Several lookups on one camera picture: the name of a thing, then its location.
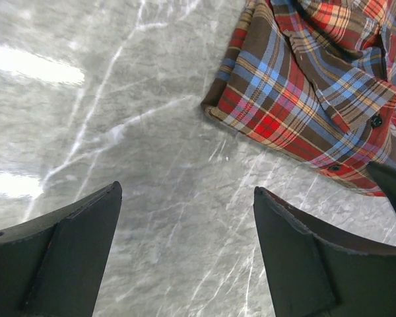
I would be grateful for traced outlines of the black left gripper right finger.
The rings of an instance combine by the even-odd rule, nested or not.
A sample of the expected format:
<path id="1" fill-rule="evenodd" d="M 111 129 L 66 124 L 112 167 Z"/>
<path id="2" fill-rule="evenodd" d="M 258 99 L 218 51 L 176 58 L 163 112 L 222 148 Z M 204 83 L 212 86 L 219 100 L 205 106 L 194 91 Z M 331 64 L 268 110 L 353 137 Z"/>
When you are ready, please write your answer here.
<path id="1" fill-rule="evenodd" d="M 396 246 L 335 227 L 262 187 L 253 212 L 277 316 L 396 316 Z"/>

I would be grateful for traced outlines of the red brown plaid shirt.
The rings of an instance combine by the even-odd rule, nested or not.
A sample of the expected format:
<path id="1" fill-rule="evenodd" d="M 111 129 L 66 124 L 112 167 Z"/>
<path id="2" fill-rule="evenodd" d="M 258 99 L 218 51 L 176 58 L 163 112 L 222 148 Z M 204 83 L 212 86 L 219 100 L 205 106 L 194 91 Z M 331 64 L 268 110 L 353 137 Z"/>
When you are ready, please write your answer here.
<path id="1" fill-rule="evenodd" d="M 206 115 L 361 195 L 396 170 L 396 1 L 248 1 Z"/>

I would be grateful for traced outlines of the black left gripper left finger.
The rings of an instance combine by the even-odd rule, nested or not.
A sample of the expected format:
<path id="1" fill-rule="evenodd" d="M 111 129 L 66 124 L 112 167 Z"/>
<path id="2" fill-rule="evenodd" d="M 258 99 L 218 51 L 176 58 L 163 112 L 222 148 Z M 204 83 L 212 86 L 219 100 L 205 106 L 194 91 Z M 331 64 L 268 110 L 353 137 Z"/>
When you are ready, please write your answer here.
<path id="1" fill-rule="evenodd" d="M 0 316 L 92 316 L 122 202 L 114 182 L 0 230 Z"/>

